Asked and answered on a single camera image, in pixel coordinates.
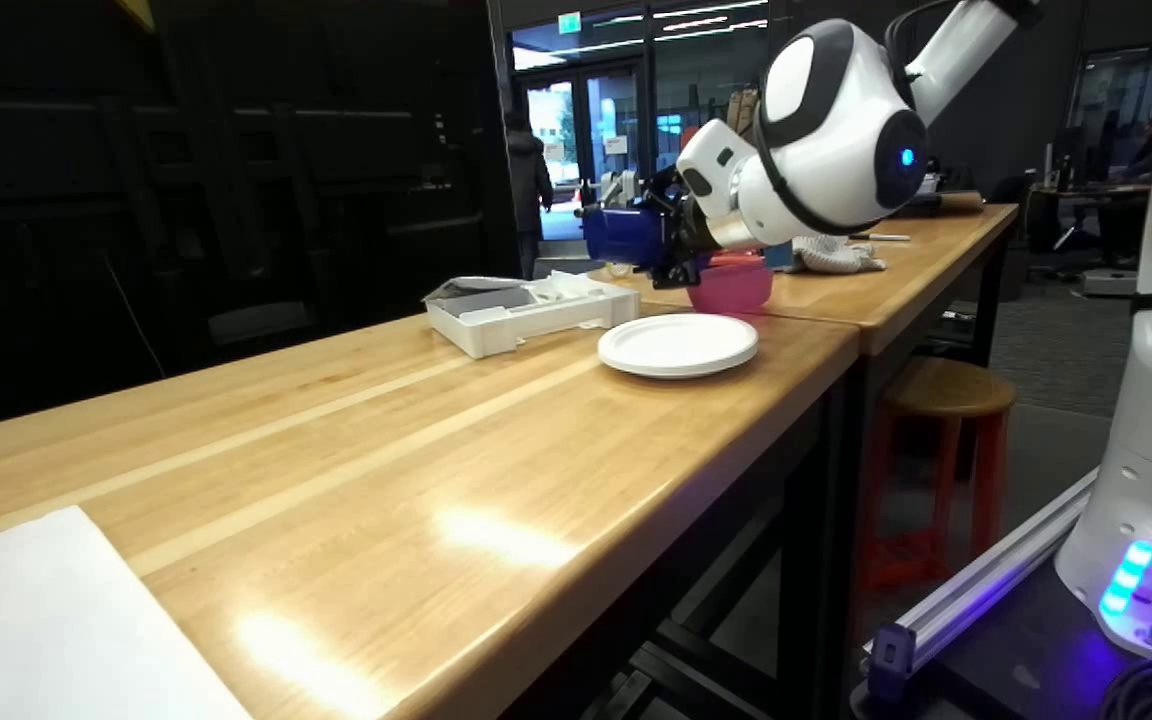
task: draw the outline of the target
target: wooden stool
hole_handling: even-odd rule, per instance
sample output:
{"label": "wooden stool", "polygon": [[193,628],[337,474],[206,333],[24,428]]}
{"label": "wooden stool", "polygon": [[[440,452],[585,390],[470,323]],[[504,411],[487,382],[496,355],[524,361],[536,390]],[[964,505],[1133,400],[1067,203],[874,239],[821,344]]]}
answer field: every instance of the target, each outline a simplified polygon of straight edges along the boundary
{"label": "wooden stool", "polygon": [[[947,544],[947,512],[959,475],[959,437],[971,428],[971,558],[986,553],[999,534],[999,487],[1006,487],[1006,458],[1007,458],[1007,411],[1016,403],[1016,390],[988,367],[917,355],[890,383],[874,437],[874,481],[863,510],[863,553],[867,553],[867,590],[900,590],[900,586],[937,586],[947,578],[943,544]],[[934,524],[900,538],[883,538],[879,510],[894,475],[894,437],[900,422],[934,422],[941,428],[937,441],[937,499]]]}

